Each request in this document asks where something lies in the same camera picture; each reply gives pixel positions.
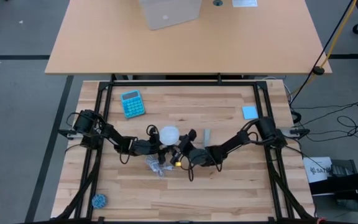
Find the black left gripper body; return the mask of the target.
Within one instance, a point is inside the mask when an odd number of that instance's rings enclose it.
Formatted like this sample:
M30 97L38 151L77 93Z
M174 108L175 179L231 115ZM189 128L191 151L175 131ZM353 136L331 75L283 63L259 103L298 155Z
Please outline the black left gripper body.
M166 162L165 155L167 150L163 147L160 141L160 133L156 126L147 126L146 134L149 136L148 140L136 140L133 146L133 151L137 156L157 155L157 160L160 165Z

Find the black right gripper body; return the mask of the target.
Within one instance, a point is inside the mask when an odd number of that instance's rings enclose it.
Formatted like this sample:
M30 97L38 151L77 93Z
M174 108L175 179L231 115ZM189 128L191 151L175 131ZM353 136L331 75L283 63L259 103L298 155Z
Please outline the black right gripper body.
M196 148L193 141L197 137L196 131L191 129L188 135L188 142L186 144L179 143L181 154L172 154L171 164L176 165L182 157L186 157L190 163L194 165L202 165L207 160L207 152L205 149Z

